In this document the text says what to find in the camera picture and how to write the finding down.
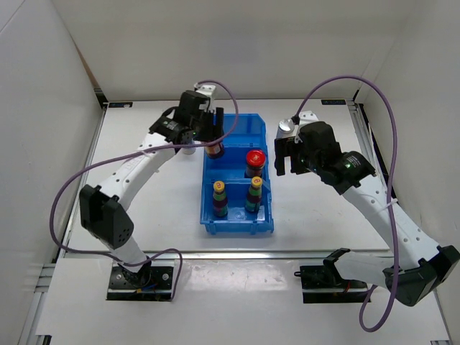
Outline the red-lidded sauce jar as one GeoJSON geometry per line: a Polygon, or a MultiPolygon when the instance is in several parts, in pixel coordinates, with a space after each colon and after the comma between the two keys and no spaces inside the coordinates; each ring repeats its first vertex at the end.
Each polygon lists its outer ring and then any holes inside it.
{"type": "Polygon", "coordinates": [[[260,149],[252,149],[246,155],[245,177],[262,177],[263,168],[266,163],[265,153],[260,149]]]}
{"type": "Polygon", "coordinates": [[[209,159],[216,160],[224,155],[224,144],[219,142],[217,144],[204,147],[206,155],[209,159]]]}

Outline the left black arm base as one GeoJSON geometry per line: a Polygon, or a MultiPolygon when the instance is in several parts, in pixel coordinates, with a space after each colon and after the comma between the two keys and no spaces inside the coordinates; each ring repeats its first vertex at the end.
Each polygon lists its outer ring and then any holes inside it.
{"type": "Polygon", "coordinates": [[[108,301],[171,302],[178,287],[183,258],[178,264],[155,260],[137,267],[136,272],[113,264],[106,292],[108,301]]]}

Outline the yellow-capped sauce bottle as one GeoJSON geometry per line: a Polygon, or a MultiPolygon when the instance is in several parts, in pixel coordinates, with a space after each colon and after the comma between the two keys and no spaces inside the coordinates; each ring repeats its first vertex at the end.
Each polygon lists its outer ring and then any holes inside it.
{"type": "Polygon", "coordinates": [[[259,210],[262,201],[262,185],[263,179],[261,177],[252,178],[245,203],[245,209],[250,213],[255,213],[259,210]]]}
{"type": "Polygon", "coordinates": [[[228,199],[223,181],[213,184],[213,213],[217,217],[225,217],[228,213],[228,199]]]}

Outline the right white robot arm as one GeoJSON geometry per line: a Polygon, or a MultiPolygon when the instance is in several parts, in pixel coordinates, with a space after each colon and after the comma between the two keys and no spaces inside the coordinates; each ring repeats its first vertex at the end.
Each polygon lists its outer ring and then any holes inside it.
{"type": "Polygon", "coordinates": [[[459,262],[459,251],[441,246],[388,195],[374,167],[359,152],[344,152],[332,127],[313,120],[296,125],[282,120],[275,138],[275,169],[285,174],[285,158],[296,175],[314,173],[352,204],[392,250],[385,259],[337,249],[323,260],[323,280],[337,288],[347,280],[362,281],[395,292],[396,299],[414,306],[435,290],[459,262]]]}

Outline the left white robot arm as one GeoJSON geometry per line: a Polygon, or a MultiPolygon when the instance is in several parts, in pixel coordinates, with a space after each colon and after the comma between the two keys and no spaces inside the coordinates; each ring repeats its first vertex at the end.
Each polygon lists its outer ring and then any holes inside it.
{"type": "Polygon", "coordinates": [[[179,103],[167,109],[149,128],[135,155],[123,160],[107,179],[84,185],[79,193],[80,223],[126,269],[126,279],[136,288],[148,284],[147,255],[132,237],[134,223],[127,211],[145,183],[181,150],[202,144],[222,156],[224,111],[214,108],[216,89],[210,84],[182,93],[179,103]]]}

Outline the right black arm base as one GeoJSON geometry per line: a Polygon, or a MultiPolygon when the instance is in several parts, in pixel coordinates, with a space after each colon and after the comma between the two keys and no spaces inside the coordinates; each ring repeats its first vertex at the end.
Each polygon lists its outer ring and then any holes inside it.
{"type": "Polygon", "coordinates": [[[333,264],[350,252],[340,248],[332,252],[321,265],[303,265],[294,272],[300,279],[305,304],[362,303],[368,293],[368,285],[358,280],[345,280],[338,276],[333,264]]]}

